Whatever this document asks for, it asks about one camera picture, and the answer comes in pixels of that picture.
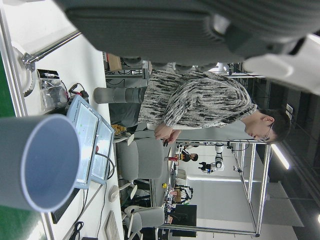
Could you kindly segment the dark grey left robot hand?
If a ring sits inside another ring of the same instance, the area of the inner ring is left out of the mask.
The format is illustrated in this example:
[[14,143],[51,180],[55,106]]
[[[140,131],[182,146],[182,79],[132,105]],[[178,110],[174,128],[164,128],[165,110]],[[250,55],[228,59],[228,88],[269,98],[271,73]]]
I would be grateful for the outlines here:
[[247,71],[320,93],[317,0],[58,0],[98,50],[154,65]]

